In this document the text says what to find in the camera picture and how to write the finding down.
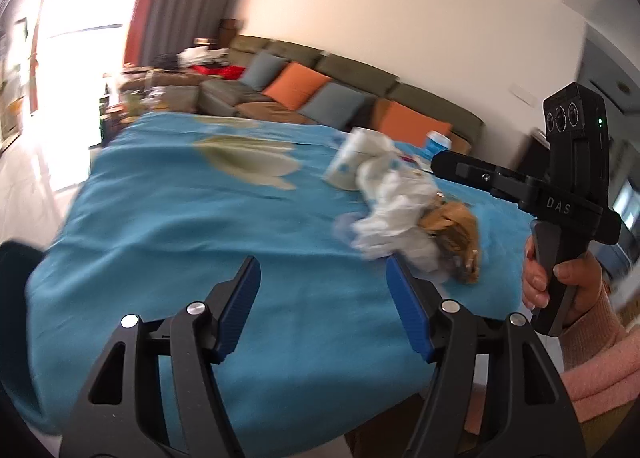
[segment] black handheld device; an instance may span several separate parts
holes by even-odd
[[[543,105],[550,145],[548,179],[539,180],[451,151],[436,154],[431,169],[443,178],[518,204],[535,216],[531,231],[538,262],[550,277],[549,303],[531,321],[538,333],[557,337],[575,287],[561,284],[553,268],[584,254],[592,239],[614,245],[620,216],[609,209],[609,134],[602,97],[571,83]]]

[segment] person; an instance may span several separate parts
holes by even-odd
[[[549,301],[549,276],[536,261],[530,237],[522,268],[522,302],[528,309]],[[613,434],[640,394],[640,329],[626,332],[611,309],[600,263],[591,252],[557,264],[562,284],[577,288],[559,337],[564,361],[561,374],[582,428],[588,456]],[[345,435],[354,458],[402,456],[424,401],[407,398]],[[461,445],[473,445],[482,421],[484,388],[474,386]]]

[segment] pink sweater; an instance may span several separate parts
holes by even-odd
[[[629,333],[611,310],[607,295],[560,335],[561,375],[580,422],[635,400],[640,393],[640,327]],[[474,387],[465,428],[478,434],[484,388]]]

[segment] dark chair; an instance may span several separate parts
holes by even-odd
[[[37,405],[29,372],[24,287],[43,257],[43,252],[16,241],[0,245],[0,441],[7,458],[51,458],[6,392]]]

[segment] silver screw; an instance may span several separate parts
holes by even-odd
[[[133,326],[138,324],[138,316],[130,313],[129,315],[126,315],[122,318],[120,324],[123,328],[132,328]]]
[[[524,326],[527,323],[527,319],[521,313],[512,313],[509,316],[509,322],[514,326]]]
[[[447,299],[442,303],[440,308],[442,308],[442,311],[447,313],[457,313],[460,311],[460,304],[450,299]]]
[[[195,302],[195,303],[191,303],[187,307],[187,312],[190,315],[200,315],[202,312],[205,311],[205,309],[206,309],[206,306],[204,306],[204,303]]]

